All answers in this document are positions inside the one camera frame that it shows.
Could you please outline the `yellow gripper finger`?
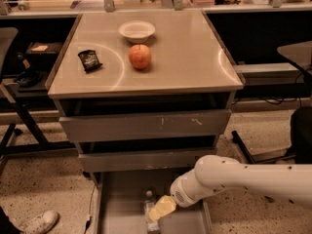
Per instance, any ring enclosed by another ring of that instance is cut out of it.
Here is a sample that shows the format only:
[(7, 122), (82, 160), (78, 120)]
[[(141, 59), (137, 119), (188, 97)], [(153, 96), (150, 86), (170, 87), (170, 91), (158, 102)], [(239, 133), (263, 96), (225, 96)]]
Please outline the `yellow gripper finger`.
[(169, 215), (176, 210), (176, 202), (172, 196), (162, 196), (148, 211), (149, 221), (158, 221), (163, 216)]

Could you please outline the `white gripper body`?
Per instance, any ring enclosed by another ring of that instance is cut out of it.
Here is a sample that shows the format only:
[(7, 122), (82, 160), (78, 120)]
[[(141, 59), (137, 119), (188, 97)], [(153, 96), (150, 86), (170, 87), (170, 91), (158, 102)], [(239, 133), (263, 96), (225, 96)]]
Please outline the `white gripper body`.
[(190, 171), (172, 183), (170, 193), (180, 207), (187, 208), (206, 198), (209, 190), (198, 181), (195, 172)]

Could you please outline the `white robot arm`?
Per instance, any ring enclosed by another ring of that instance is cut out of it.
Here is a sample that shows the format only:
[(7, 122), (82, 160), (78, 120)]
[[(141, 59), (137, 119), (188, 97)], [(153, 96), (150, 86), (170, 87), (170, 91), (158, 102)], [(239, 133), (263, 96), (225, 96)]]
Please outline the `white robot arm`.
[(179, 176), (146, 214), (149, 222), (187, 208), (227, 189), (245, 189), (312, 207), (312, 166), (304, 164), (242, 164), (235, 159), (206, 155), (189, 172)]

